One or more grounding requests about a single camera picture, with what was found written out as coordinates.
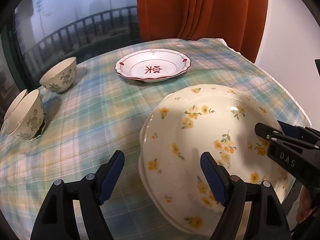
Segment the person's right hand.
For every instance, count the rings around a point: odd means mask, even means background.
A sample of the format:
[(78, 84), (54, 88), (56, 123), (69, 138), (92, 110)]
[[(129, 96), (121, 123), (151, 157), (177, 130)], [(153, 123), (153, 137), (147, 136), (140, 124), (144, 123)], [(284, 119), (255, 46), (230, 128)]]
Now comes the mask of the person's right hand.
[(299, 198), (299, 207), (296, 214), (296, 221), (298, 224), (306, 220), (311, 214), (313, 209), (311, 208), (311, 195), (309, 190), (303, 186), (300, 198)]

